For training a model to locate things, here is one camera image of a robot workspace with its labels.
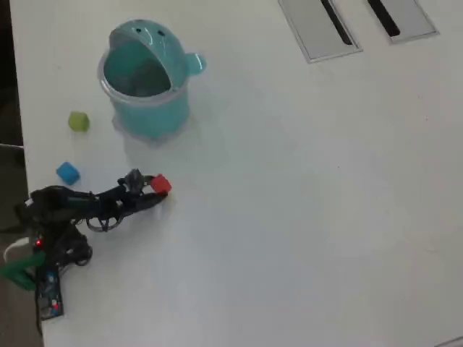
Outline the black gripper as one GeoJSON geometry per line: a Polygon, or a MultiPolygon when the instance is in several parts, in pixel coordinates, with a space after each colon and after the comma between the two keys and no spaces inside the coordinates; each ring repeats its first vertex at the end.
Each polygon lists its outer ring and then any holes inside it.
{"type": "MultiPolygon", "coordinates": [[[[155,176],[143,177],[144,185],[152,185],[155,176]]],[[[117,186],[94,196],[95,217],[127,217],[134,213],[149,210],[163,202],[167,193],[148,193],[140,195],[139,190],[129,189],[127,186],[117,186]]]]}

